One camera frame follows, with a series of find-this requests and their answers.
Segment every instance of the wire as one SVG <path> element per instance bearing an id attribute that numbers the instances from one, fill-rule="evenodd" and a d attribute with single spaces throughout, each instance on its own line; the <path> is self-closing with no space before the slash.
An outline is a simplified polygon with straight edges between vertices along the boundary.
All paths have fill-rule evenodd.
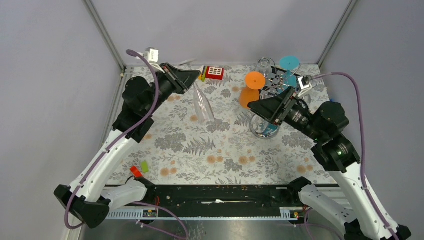
<path id="1" fill-rule="evenodd" d="M 322 229 L 325 229 L 325 230 L 328 230 L 329 232 L 331 232 L 331 233 L 333 233 L 333 234 L 335 234 L 337 237 L 338 237 L 338 239 L 340 239 L 340 240 L 343 240 L 343 237 L 335 230 L 335 229 L 333 229 L 333 228 L 331 228 L 331 227 L 329 227 L 329 226 L 326 226 L 326 225 L 322 225 L 322 224 L 316 224 L 316 223 L 309 223 L 308 222 L 308 218 L 309 218 L 309 213 L 312 211 L 313 209 L 312 208 L 309 208 L 307 211 L 306 211 L 306 213 L 305 213 L 305 216 L 304 216 L 304 223 L 301 223 L 301 224 L 281 224 L 282 226 L 290 226 L 290 227 L 296 227 L 296 226 L 301 226 L 301 227 L 305 227 L 306 228 L 306 231 L 307 231 L 307 233 L 309 234 L 309 237 L 312 239 L 312 240 L 314 240 L 315 238 L 312 236 L 312 234 L 311 234 L 311 232 L 310 232 L 310 230 L 309 230 L 309 227 L 317 227 L 317 228 L 322 228 Z"/>
<path id="2" fill-rule="evenodd" d="M 161 206 L 156 206 L 156 205 L 148 204 L 148 203 L 145 203 L 145 202 L 138 202 L 138 201 L 135 201 L 135 202 L 133 202 L 132 204 L 142 205 L 142 206 L 146 206 L 146 207 L 158 208 L 158 209 L 160 209 L 160 210 L 163 210 L 163 211 L 167 212 L 168 214 L 170 214 L 171 216 L 173 216 L 173 217 L 174 217 L 174 218 L 175 218 L 175 219 L 179 222 L 179 224 L 181 224 L 181 226 L 182 226 L 182 228 L 184 229 L 184 232 L 185 232 L 185 237 L 178 236 L 178 235 L 175 235 L 175 234 L 173 234 L 173 233 L 167 232 L 167 231 L 165 231 L 165 230 L 162 230 L 162 229 L 156 228 L 156 227 L 154 227 L 154 226 L 146 225 L 146 224 L 143 224 L 143 223 L 141 224 L 141 227 L 148 227 L 148 228 L 150 228 L 150 229 L 157 230 L 157 231 L 159 231 L 159 232 L 161 232 L 161 233 L 164 233 L 164 234 L 166 234 L 166 235 L 169 235 L 169 236 L 174 237 L 174 238 L 177 238 L 177 239 L 188 239 L 188 238 L 189 238 L 189 231 L 187 230 L 187 227 L 184 225 L 183 221 L 181 221 L 181 220 L 177 217 L 177 215 L 175 215 L 175 214 L 174 214 L 173 212 L 171 212 L 170 210 L 168 210 L 168 209 L 166 209 L 166 208 L 164 208 L 164 207 L 161 207 Z"/>
<path id="3" fill-rule="evenodd" d="M 390 223 L 386 220 L 386 218 L 384 217 L 382 211 L 380 210 L 379 206 L 377 205 L 376 201 L 374 200 L 373 196 L 371 195 L 370 190 L 368 190 L 368 185 L 367 185 L 367 181 L 366 181 L 366 176 L 365 176 L 365 134 L 364 134 L 364 121 L 362 118 L 362 105 L 361 105 L 361 95 L 359 93 L 359 87 L 357 82 L 354 80 L 354 78 L 352 76 L 350 76 L 347 73 L 344 72 L 329 72 L 329 73 L 325 73 L 325 74 L 320 74 L 317 76 L 314 76 L 313 79 L 320 79 L 322 77 L 327 77 L 327 76 L 331 76 L 331 75 L 340 75 L 340 76 L 344 76 L 346 78 L 348 78 L 354 88 L 355 88 L 355 92 L 356 92 L 356 100 L 357 100 L 357 108 L 358 108 L 358 115 L 359 115 L 359 130 L 360 130 L 360 142 L 361 142 L 361 148 L 362 148 L 362 153 L 361 153 L 361 158 L 362 158 L 362 164 L 360 166 L 360 179 L 361 179 L 361 183 L 363 185 L 363 189 L 365 190 L 366 195 L 368 196 L 369 202 L 371 203 L 372 207 L 374 208 L 375 212 L 377 212 L 377 215 L 380 217 L 381 221 L 384 223 L 384 226 L 386 229 L 388 229 L 388 231 L 391 233 L 391 235 L 393 236 L 393 238 L 395 240 L 399 240 L 398 235 L 396 235 L 395 231 L 390 227 Z"/>
<path id="4" fill-rule="evenodd" d="M 150 65 L 150 63 L 143 57 L 141 56 L 138 52 L 134 51 L 134 50 L 130 50 L 128 49 L 126 51 L 126 54 L 132 56 L 132 57 L 139 57 L 148 67 L 148 69 L 150 70 L 151 74 L 153 75 L 154 78 L 154 86 L 155 86 L 155 90 L 154 90 L 154 99 L 153 99 L 153 103 L 151 104 L 151 107 L 149 109 L 149 111 L 147 112 L 147 114 L 136 124 L 134 124 L 134 126 L 130 127 L 128 130 L 126 130 L 125 132 L 123 132 L 121 135 L 119 135 L 115 140 L 113 140 L 105 149 L 104 152 L 102 152 L 98 158 L 94 161 L 94 163 L 91 165 L 91 167 L 88 169 L 88 171 L 86 172 L 86 174 L 82 177 L 81 181 L 79 182 L 79 185 L 75 188 L 75 190 L 73 191 L 72 195 L 70 196 L 67 204 L 66 204 L 66 210 L 65 210 L 65 217 L 64 217 L 64 221 L 65 221 L 65 226 L 70 229 L 70 230 L 74 230 L 77 229 L 79 227 L 81 227 L 84 223 L 80 223 L 76 226 L 71 226 L 69 223 L 69 212 L 71 210 L 71 204 L 74 201 L 75 196 L 77 195 L 78 191 L 80 190 L 81 186 L 83 186 L 84 182 L 87 180 L 87 178 L 89 177 L 89 175 L 93 172 L 93 170 L 97 167 L 97 165 L 99 164 L 99 162 L 102 160 L 102 158 L 106 155 L 107 152 L 109 152 L 109 150 L 111 148 L 114 147 L 114 145 L 121 140 L 123 137 L 125 137 L 129 132 L 131 132 L 132 130 L 136 129 L 138 126 L 140 126 L 142 123 L 144 123 L 144 121 L 147 120 L 147 118 L 149 118 L 152 113 L 155 111 L 155 107 L 156 104 L 158 103 L 159 100 L 159 80 L 158 77 L 155 74 L 155 69 L 152 67 L 152 65 Z"/>
<path id="5" fill-rule="evenodd" d="M 125 181 L 124 185 L 125 185 L 125 184 L 127 184 L 127 183 L 128 183 L 128 181 L 129 181 L 131 178 L 134 178 L 134 179 L 135 179 L 136 177 L 135 177 L 134 175 L 129 176 L 129 178 L 127 178 L 127 179 L 126 179 L 126 181 Z"/>
<path id="6" fill-rule="evenodd" d="M 277 78 L 279 79 L 279 76 L 277 74 L 277 65 L 276 65 L 276 62 L 274 61 L 274 59 L 272 59 L 272 58 L 269 58 L 269 59 L 271 59 L 271 61 L 274 63 L 275 77 L 274 77 L 274 79 L 272 79 L 272 81 L 274 81 Z"/>

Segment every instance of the red block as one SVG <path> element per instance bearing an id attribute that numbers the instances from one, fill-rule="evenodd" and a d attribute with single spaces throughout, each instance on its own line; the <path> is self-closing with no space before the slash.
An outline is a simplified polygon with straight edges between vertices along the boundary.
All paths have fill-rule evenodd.
<path id="1" fill-rule="evenodd" d="M 206 68 L 205 77 L 207 79 L 222 80 L 224 78 L 224 68 L 208 66 Z"/>

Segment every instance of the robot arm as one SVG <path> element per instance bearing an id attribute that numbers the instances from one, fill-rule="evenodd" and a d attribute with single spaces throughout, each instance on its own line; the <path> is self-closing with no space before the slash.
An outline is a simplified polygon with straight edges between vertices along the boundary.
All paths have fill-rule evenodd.
<path id="1" fill-rule="evenodd" d="M 349 120 L 340 103 L 325 102 L 312 114 L 299 100 L 299 96 L 312 88 L 311 80 L 312 78 L 307 76 L 298 77 L 299 93 L 289 87 L 278 96 L 250 102 L 248 107 L 269 123 L 281 125 L 285 122 L 314 140 L 316 143 L 312 148 L 314 157 L 338 183 L 354 213 L 325 197 L 324 194 L 320 194 L 306 179 L 295 187 L 302 203 L 314 208 L 330 220 L 345 234 L 346 239 L 361 239 L 358 236 L 365 237 L 363 239 L 393 239 L 390 230 L 385 228 L 364 191 L 361 182 L 360 157 L 352 143 L 342 135 Z M 409 229 L 398 225 L 391 218 L 372 187 L 369 184 L 367 186 L 376 205 L 398 238 L 410 237 Z"/>
<path id="2" fill-rule="evenodd" d="M 168 63 L 161 64 L 160 68 L 161 71 L 156 73 L 159 84 L 159 99 L 154 111 L 171 94 L 182 95 L 186 93 L 201 74 L 197 70 L 180 70 Z M 95 228 L 102 223 L 109 211 L 142 200 L 147 192 L 146 186 L 139 181 L 131 181 L 112 190 L 104 190 L 108 179 L 121 159 L 130 153 L 132 147 L 141 142 L 154 123 L 152 117 L 149 116 L 146 121 L 118 140 L 108 150 L 107 147 L 113 144 L 118 136 L 129 130 L 148 114 L 155 97 L 155 85 L 148 84 L 143 77 L 134 77 L 126 83 L 122 97 L 124 99 L 122 112 L 113 123 L 113 130 L 110 131 L 103 147 L 87 168 L 69 186 L 59 185 L 54 191 L 54 195 L 65 208 L 71 196 L 74 195 L 69 212 L 81 222 L 87 224 L 89 228 Z M 93 166 L 92 172 L 81 184 L 82 179 Z"/>

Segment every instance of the orange disc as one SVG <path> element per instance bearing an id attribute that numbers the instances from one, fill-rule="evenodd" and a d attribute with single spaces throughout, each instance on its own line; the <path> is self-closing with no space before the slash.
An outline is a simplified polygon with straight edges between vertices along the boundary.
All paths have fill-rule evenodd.
<path id="1" fill-rule="evenodd" d="M 250 102 L 254 102 L 258 100 L 259 100 L 259 90 L 253 90 L 248 87 L 245 87 L 243 88 L 243 90 L 241 90 L 240 98 L 238 99 L 238 102 L 243 108 L 249 109 L 248 104 Z"/>
<path id="2" fill-rule="evenodd" d="M 263 88 L 266 82 L 264 75 L 257 71 L 249 72 L 244 78 L 244 81 L 246 82 L 247 87 L 253 90 L 259 90 Z"/>

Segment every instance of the gray wall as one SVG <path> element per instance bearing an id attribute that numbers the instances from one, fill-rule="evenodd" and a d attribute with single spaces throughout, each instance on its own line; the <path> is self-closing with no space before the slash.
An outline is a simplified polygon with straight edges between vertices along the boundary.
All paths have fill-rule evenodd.
<path id="1" fill-rule="evenodd" d="M 93 0 L 126 64 L 125 50 L 160 61 L 249 63 L 288 55 L 316 63 L 349 0 Z"/>
<path id="2" fill-rule="evenodd" d="M 53 191 L 97 152 L 120 73 L 81 0 L 2 1 L 0 29 L 0 239 L 61 239 Z"/>
<path id="3" fill-rule="evenodd" d="M 363 104 L 366 173 L 380 200 L 424 239 L 423 182 L 424 2 L 360 1 L 322 72 L 346 72 L 358 82 Z M 355 92 L 347 78 L 326 81 L 343 104 L 347 136 L 360 152 Z"/>

